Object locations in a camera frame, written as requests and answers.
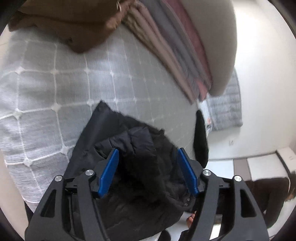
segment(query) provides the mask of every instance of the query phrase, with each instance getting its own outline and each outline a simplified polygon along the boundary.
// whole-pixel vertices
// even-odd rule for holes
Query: gray padded cushion
[[[210,95],[222,95],[234,68],[237,27],[232,0],[181,0],[202,40],[213,77]]]
[[[35,210],[63,174],[72,149],[103,99],[157,128],[193,158],[197,105],[124,26],[85,53],[35,28],[14,33],[0,72],[0,149],[24,200]]]

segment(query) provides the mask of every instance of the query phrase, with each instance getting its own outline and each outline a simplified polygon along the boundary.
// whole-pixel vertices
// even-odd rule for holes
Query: beige garment
[[[134,0],[27,0],[9,22],[9,30],[36,25],[56,34],[75,52],[104,42]]]
[[[165,41],[165,39],[161,36],[160,32],[157,29],[157,26],[151,26],[151,19],[149,22],[144,18],[144,16],[139,12],[137,9],[141,5],[143,8],[144,6],[139,3],[138,1],[135,2],[134,5],[131,6],[129,11],[129,16],[132,16],[135,21],[137,22],[137,27],[135,28],[135,23],[133,21],[133,24],[131,24],[131,18],[129,22],[125,20],[125,23],[127,23],[128,27],[135,32],[135,35],[141,39],[141,41],[147,44],[147,47],[149,49],[152,49],[152,52],[154,53],[156,50],[156,56],[163,62],[163,64],[168,68],[168,70],[171,72],[171,74],[174,76],[176,82],[179,84],[187,98],[191,103],[193,103],[197,96],[197,94],[194,94],[192,92],[192,89],[185,78],[185,76],[182,73],[181,66],[179,65],[178,61],[176,60],[173,51],[169,47],[168,43]]]
[[[213,84],[209,93],[222,95],[234,69],[237,29],[232,0],[181,0],[207,55]]]

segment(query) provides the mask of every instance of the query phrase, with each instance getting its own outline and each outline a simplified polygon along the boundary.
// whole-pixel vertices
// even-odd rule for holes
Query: silver bolt
[[[235,176],[234,179],[237,181],[237,182],[240,182],[242,180],[242,178],[240,176]]]
[[[87,171],[85,172],[85,175],[87,175],[87,176],[91,176],[91,175],[93,175],[93,173],[94,173],[93,170],[87,170]]]
[[[56,182],[59,182],[60,180],[62,180],[62,176],[56,176],[55,178],[54,178],[54,180],[56,181]]]
[[[210,176],[212,174],[210,170],[204,170],[202,173],[205,176]]]

